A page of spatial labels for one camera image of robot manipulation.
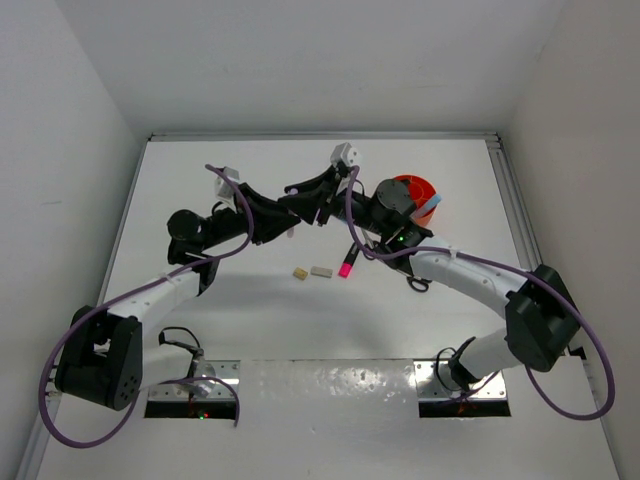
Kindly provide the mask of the pastel blue highlighter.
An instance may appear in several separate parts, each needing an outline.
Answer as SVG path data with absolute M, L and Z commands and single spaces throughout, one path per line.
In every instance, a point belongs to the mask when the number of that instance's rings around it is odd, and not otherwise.
M 428 199 L 421 207 L 419 207 L 413 214 L 414 218 L 422 218 L 428 216 L 429 213 L 436 208 L 440 203 L 442 197 L 439 194 L 434 194 Z

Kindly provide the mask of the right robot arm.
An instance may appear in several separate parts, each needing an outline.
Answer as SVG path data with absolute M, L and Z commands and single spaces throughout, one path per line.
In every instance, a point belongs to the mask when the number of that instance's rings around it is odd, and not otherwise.
M 548 372 L 580 329 L 578 311 L 558 272 L 546 265 L 524 271 L 455 252 L 444 239 L 419 225 L 417 188 L 409 179 L 381 181 L 371 195 L 354 191 L 356 171 L 330 167 L 322 175 L 286 187 L 279 204 L 308 224 L 329 217 L 378 235 L 369 256 L 408 278 L 447 286 L 492 310 L 505 322 L 484 337 L 471 337 L 454 350 L 440 383 L 467 391 L 494 372 L 524 366 Z

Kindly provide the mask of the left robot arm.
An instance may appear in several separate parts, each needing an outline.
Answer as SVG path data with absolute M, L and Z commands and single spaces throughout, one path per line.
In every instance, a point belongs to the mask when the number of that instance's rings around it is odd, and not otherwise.
M 148 352 L 143 343 L 178 306 L 211 287 L 222 258 L 208 249 L 236 237 L 243 237 L 245 244 L 264 244 L 303 219 L 292 193 L 272 200 L 245 183 L 233 185 L 228 193 L 230 204 L 215 204 L 208 217 L 187 209 L 171 215 L 167 257 L 174 271 L 100 307 L 76 312 L 54 353 L 57 390 L 120 411 L 133 403 L 141 387 L 181 379 L 192 371 L 200 347 L 160 339 L 156 350 Z

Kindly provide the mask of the pastel purple highlighter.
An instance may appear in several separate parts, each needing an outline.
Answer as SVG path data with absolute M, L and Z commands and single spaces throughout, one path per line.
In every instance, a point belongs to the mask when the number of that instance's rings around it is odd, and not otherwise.
M 296 188 L 292 188 L 291 190 L 288 191 L 287 195 L 295 195 L 297 193 L 298 193 L 298 190 Z M 290 229 L 287 230 L 287 237 L 293 238 L 294 233 L 295 233 L 295 227 L 291 227 Z

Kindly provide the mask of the pink cap black highlighter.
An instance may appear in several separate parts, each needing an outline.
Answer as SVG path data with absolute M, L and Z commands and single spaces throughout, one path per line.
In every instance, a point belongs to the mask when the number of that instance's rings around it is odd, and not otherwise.
M 356 243 L 353 243 L 351 245 L 351 247 L 349 248 L 345 258 L 343 259 L 343 262 L 341 264 L 341 267 L 338 271 L 338 276 L 341 278 L 348 278 L 353 266 L 359 256 L 360 253 L 360 249 L 358 248 Z

